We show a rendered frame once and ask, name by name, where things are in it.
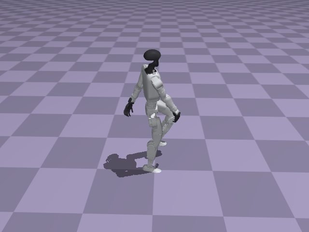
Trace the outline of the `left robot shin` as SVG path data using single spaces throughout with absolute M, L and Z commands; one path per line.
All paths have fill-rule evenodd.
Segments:
M 172 125 L 173 125 L 173 123 L 169 124 L 165 121 L 165 119 L 163 120 L 163 122 L 162 122 L 162 129 L 163 129 L 162 138 L 169 131 L 169 129 L 171 128 Z

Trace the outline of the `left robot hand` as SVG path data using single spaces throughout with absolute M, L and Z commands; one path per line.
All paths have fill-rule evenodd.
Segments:
M 128 104 L 126 105 L 126 107 L 124 109 L 124 115 L 126 115 L 126 116 L 128 116 L 128 114 L 129 114 L 129 116 L 131 116 L 130 115 L 130 110 L 133 112 L 132 104 L 134 104 L 134 102 L 131 102 L 131 101 L 132 101 L 132 98 L 129 98 Z

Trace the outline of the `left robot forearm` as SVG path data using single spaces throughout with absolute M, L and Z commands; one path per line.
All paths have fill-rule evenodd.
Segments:
M 139 95 L 139 93 L 141 92 L 141 88 L 139 88 L 138 86 L 137 86 L 137 84 L 135 85 L 135 88 L 134 88 L 134 91 L 133 91 L 133 93 L 132 93 L 132 95 L 131 95 L 131 97 L 130 98 L 132 98 L 132 101 L 131 102 L 135 102 L 136 101 L 136 98 L 138 97 L 138 95 Z

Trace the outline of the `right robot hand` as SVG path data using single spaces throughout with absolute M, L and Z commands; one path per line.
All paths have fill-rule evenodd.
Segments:
M 176 115 L 175 113 L 173 113 L 173 115 L 175 116 L 175 121 L 173 121 L 173 122 L 177 122 L 178 121 L 178 119 L 179 119 L 179 117 L 180 117 L 180 112 Z

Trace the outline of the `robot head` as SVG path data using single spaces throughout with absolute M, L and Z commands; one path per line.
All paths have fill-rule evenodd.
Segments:
M 155 70 L 154 72 L 156 72 L 155 67 L 158 67 L 158 60 L 161 57 L 160 52 L 155 49 L 150 49 L 150 50 L 147 50 L 143 56 L 146 60 L 150 60 L 150 61 L 153 60 L 153 62 L 150 63 L 148 67 L 145 69 L 146 74 L 147 75 L 152 74 L 153 70 Z

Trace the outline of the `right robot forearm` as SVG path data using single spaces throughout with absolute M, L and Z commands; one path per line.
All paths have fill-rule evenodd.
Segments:
M 172 111 L 172 113 L 175 113 L 177 115 L 179 113 L 179 110 L 173 103 L 171 97 L 167 97 L 165 101 L 166 101 L 166 106 L 170 109 L 170 111 Z

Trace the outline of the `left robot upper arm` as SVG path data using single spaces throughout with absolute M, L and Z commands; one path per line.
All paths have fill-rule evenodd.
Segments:
M 138 83 L 137 83 L 137 86 L 141 89 L 143 89 L 143 82 L 142 82 L 142 70 L 144 69 L 144 67 L 148 66 L 147 64 L 143 64 L 142 65 L 142 68 L 141 68 L 141 73 L 140 73 L 140 76 L 139 76 L 139 80 L 138 80 Z

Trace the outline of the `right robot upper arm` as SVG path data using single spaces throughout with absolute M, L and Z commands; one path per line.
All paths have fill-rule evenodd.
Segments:
M 159 79 L 159 78 L 157 78 L 157 77 L 153 77 L 152 79 L 151 79 L 151 81 L 152 81 L 152 85 L 153 85 L 153 87 L 156 89 L 156 91 L 158 92 L 158 94 L 159 94 L 159 96 L 160 96 L 160 98 L 161 98 L 161 100 L 164 102 L 164 103 L 166 103 L 166 98 L 167 97 L 170 97 L 168 94 L 166 94 L 166 91 L 165 91 L 165 89 L 164 89 L 164 87 L 163 87 L 163 83 L 162 83 L 162 81 L 161 81 L 161 79 Z

